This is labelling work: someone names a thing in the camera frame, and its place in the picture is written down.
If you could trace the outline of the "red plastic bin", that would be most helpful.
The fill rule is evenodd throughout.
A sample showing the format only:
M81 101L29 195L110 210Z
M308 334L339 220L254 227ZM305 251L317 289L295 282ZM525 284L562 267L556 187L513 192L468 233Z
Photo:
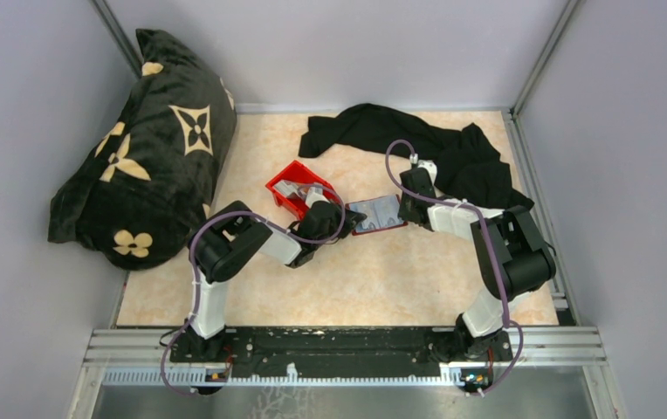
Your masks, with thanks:
M340 203L334 187L297 160L276 174L265 187L272 193L275 204L290 212L298 221L304 218L318 197Z

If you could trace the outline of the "red leather card holder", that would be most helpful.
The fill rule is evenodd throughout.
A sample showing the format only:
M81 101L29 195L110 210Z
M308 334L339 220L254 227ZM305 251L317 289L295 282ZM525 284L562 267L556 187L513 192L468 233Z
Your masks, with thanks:
M398 215L400 203L398 195L380 196L348 203L348 210L365 216L362 221L356 223L352 234L360 236L407 226L408 222Z

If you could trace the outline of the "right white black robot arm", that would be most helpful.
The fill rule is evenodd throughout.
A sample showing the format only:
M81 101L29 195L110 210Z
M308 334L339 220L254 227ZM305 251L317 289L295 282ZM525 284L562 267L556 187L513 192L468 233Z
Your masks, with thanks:
M402 220L474 245L484 289L457 317L455 348L466 360L476 360L488 349L488 336L508 325L511 303L554 278L553 254L523 206L495 210L438 199L423 167L402 172L400 180Z

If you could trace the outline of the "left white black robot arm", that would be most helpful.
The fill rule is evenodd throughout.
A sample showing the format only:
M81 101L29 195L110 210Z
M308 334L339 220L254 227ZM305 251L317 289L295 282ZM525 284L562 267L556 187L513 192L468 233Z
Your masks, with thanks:
M188 322L190 342L204 361L225 349L225 303L228 282L257 254L292 269L308 263L324 244L352 234L366 216L324 199L312 204L302 220L283 228L234 201L211 217L188 244L193 270L193 306Z

